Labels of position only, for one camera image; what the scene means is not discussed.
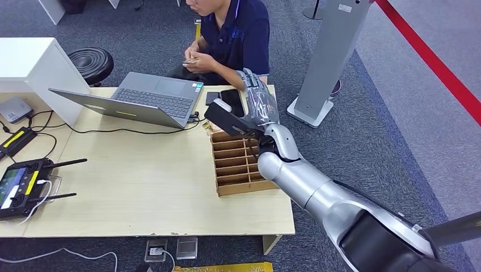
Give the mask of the person's left hand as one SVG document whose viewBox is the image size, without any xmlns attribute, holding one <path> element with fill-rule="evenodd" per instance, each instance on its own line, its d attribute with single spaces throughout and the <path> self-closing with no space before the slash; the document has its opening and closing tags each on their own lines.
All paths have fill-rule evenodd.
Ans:
<svg viewBox="0 0 481 272">
<path fill-rule="evenodd" d="M 194 53 L 194 59 L 187 59 L 183 63 L 191 73 L 215 73 L 217 71 L 217 61 L 212 56 L 204 53 Z"/>
</svg>

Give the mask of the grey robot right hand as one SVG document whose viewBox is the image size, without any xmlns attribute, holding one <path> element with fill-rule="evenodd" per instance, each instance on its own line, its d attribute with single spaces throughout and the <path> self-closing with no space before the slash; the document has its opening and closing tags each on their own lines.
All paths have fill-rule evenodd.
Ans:
<svg viewBox="0 0 481 272">
<path fill-rule="evenodd" d="M 247 115 L 240 118 L 231 112 L 228 104 L 216 99 L 205 112 L 205 117 L 231 136 L 261 134 L 271 135 L 283 130 L 277 102 L 259 76 L 250 69 L 237 71 L 244 85 Z"/>
</svg>

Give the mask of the person's right hand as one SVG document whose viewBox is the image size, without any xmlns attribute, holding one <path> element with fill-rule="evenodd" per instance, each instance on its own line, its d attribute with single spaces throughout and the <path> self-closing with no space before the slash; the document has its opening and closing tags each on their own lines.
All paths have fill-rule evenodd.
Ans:
<svg viewBox="0 0 481 272">
<path fill-rule="evenodd" d="M 184 56 L 186 60 L 194 59 L 194 53 L 200 53 L 207 47 L 207 43 L 203 36 L 200 36 L 196 39 L 184 52 Z"/>
</svg>

